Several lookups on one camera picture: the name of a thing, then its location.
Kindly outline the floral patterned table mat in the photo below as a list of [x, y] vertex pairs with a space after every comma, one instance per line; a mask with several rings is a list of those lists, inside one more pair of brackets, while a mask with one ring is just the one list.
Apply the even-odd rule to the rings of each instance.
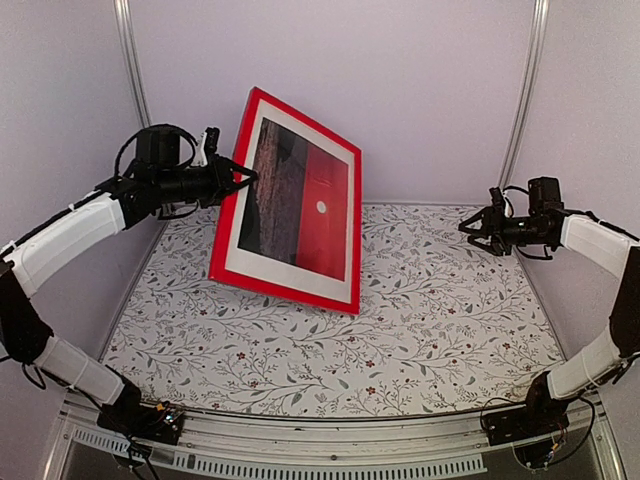
[[469, 214], [365, 206], [355, 316], [211, 281], [217, 210], [171, 222], [103, 360], [149, 401], [258, 415], [411, 416], [521, 400], [563, 356], [518, 261], [458, 231]]

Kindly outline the aluminium front rail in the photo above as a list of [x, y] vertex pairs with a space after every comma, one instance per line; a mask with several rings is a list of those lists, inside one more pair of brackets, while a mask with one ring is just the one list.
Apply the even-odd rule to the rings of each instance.
[[55, 422], [46, 479], [628, 479], [596, 395], [568, 427], [492, 444], [490, 409], [406, 418], [295, 419], [190, 410], [174, 445], [146, 455], [102, 429], [71, 394]]

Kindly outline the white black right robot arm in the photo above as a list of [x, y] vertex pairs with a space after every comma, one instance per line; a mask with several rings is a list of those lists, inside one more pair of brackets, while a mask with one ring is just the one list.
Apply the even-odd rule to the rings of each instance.
[[604, 331], [532, 382], [529, 405], [518, 412], [516, 422], [524, 435], [537, 436], [555, 420], [552, 402], [569, 401], [589, 388], [617, 382], [639, 358], [639, 238], [591, 211], [566, 208], [556, 178], [528, 181], [522, 190], [529, 202], [526, 216], [508, 212], [507, 190], [490, 189], [490, 205], [458, 225], [469, 244], [498, 257], [509, 255], [514, 248], [540, 245], [544, 251], [540, 261], [549, 261], [550, 252], [563, 248], [619, 281]]

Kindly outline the red grey photo print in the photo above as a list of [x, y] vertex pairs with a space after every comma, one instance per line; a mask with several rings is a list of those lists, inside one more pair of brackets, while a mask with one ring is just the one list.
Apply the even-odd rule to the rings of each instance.
[[238, 247], [344, 280], [348, 165], [263, 119], [252, 169]]

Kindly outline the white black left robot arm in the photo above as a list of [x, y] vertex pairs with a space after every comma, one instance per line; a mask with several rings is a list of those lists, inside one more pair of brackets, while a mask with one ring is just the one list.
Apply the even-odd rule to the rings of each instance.
[[1, 250], [1, 344], [7, 358], [90, 397], [128, 434], [149, 423], [140, 389], [55, 335], [31, 299], [93, 246], [151, 215], [164, 219], [166, 206], [218, 205], [255, 182], [255, 171], [218, 154], [218, 138], [215, 127], [200, 138], [170, 124], [139, 130], [124, 143], [135, 149], [127, 168], [118, 153], [107, 180]]

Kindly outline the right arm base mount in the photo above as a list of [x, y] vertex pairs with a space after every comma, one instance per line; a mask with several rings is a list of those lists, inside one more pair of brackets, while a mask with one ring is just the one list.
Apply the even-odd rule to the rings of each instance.
[[[517, 408], [486, 413], [486, 408], [494, 400], [498, 400], [498, 397], [493, 397], [487, 400], [480, 410], [480, 426], [491, 446], [533, 439], [537, 436], [551, 435], [554, 432], [559, 433], [556, 440], [546, 440], [541, 446], [522, 446], [513, 450], [518, 463], [530, 471], [547, 469], [571, 459], [589, 439], [596, 420], [595, 404], [584, 398], [582, 394], [561, 400], [553, 398], [548, 385], [549, 377], [549, 372], [538, 375], [533, 380], [523, 402], [510, 401], [512, 405], [517, 405]], [[558, 452], [568, 439], [568, 406], [574, 401], [580, 401], [589, 407], [589, 425], [577, 445], [569, 453], [559, 457]]]

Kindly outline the right aluminium corner post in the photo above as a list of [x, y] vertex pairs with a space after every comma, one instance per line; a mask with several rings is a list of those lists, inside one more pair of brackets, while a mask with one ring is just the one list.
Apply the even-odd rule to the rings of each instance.
[[534, 1], [523, 78], [516, 105], [515, 117], [499, 174], [498, 186], [501, 188], [507, 187], [513, 178], [516, 162], [524, 139], [527, 119], [543, 56], [549, 7], [549, 0]]

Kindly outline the left aluminium corner post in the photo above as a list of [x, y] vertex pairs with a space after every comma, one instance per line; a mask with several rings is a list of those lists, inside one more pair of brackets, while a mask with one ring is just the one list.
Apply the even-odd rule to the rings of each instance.
[[141, 127], [151, 125], [151, 115], [146, 99], [143, 79], [136, 48], [130, 2], [114, 0], [114, 13], [120, 46], [127, 72], [133, 105]]

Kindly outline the aluminium corner post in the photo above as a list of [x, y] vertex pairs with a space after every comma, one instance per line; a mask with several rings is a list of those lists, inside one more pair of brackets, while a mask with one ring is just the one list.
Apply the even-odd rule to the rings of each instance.
[[527, 119], [543, 56], [549, 7], [549, 0], [534, 1], [523, 78], [516, 105], [515, 117], [499, 174], [498, 186], [501, 188], [507, 187], [513, 178], [516, 162], [524, 139]]
[[114, 13], [120, 46], [127, 72], [133, 105], [141, 127], [151, 125], [151, 115], [146, 99], [143, 79], [136, 48], [130, 2], [114, 0]]

